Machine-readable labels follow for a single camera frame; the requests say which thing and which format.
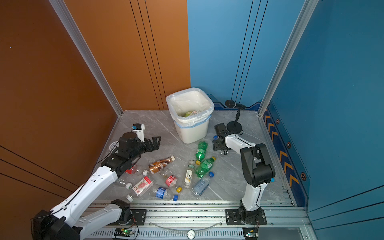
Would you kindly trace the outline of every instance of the microphone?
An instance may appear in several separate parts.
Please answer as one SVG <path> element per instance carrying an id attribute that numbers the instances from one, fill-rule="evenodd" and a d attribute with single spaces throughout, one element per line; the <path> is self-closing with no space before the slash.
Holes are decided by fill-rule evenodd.
<path id="1" fill-rule="evenodd" d="M 239 110 L 244 110 L 246 108 L 245 105 L 240 103 L 235 103 L 235 101 L 232 101 L 232 100 L 225 101 L 225 105 L 229 108 L 237 108 Z"/>

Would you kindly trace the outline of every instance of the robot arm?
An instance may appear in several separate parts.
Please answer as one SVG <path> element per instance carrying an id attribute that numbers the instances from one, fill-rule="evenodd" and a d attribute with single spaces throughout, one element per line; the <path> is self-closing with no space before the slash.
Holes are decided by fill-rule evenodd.
<path id="1" fill-rule="evenodd" d="M 151 142 L 144 138 L 143 130 L 143 124 L 134 124 L 132 132 L 123 134 L 119 146 L 82 186 L 50 212 L 40 211 L 32 219 L 32 238 L 82 240 L 109 223 L 128 222 L 132 214 L 130 205 L 122 200 L 114 200 L 104 209 L 80 216 L 105 188 L 140 159 L 141 154 L 159 149 L 161 137 L 152 137 Z"/>
<path id="2" fill-rule="evenodd" d="M 223 123 L 216 125 L 215 130 L 217 138 L 213 140 L 214 151 L 222 150 L 227 154 L 226 151 L 233 149 L 241 156 L 243 175 L 248 184 L 239 213 L 244 223 L 252 223 L 255 217 L 263 213 L 259 207 L 260 200 L 265 187 L 275 176 L 268 149 L 265 144 L 254 144 L 238 134 L 232 134 Z"/>

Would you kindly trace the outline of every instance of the orange wall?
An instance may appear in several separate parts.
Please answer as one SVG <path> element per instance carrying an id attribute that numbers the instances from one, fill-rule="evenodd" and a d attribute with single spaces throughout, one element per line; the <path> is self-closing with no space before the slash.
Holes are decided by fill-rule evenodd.
<path id="1" fill-rule="evenodd" d="M 88 178 L 117 116 L 48 0 L 0 13 L 0 145 L 72 182 L 0 148 L 1 239 L 31 239 L 30 218 Z"/>
<path id="2" fill-rule="evenodd" d="M 65 0 L 123 110 L 190 88 L 186 0 Z"/>

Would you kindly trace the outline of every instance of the plastic trash bag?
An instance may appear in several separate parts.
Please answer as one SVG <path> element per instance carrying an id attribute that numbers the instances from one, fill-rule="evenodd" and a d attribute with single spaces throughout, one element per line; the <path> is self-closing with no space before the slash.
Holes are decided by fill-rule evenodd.
<path id="1" fill-rule="evenodd" d="M 169 112 L 180 127 L 192 127 L 207 120 L 214 111 L 212 100 L 200 88 L 189 88 L 167 96 Z M 184 117 L 189 111 L 198 114 Z"/>

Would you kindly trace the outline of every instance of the blue wall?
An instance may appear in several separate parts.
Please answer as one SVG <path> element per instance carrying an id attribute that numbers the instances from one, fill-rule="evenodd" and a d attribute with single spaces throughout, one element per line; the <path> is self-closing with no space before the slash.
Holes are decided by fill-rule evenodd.
<path id="1" fill-rule="evenodd" d="M 271 0 L 268 4 L 267 0 L 254 0 L 253 4 L 251 0 L 188 0 L 191 86 L 214 95 L 222 103 L 231 97 L 247 107 L 260 101 L 303 3 L 304 0 Z"/>
<path id="2" fill-rule="evenodd" d="M 319 1 L 272 98 L 307 169 L 320 240 L 382 238 L 382 219 L 359 221 L 384 216 L 384 187 L 354 195 L 384 185 L 383 54 L 383 1 Z"/>

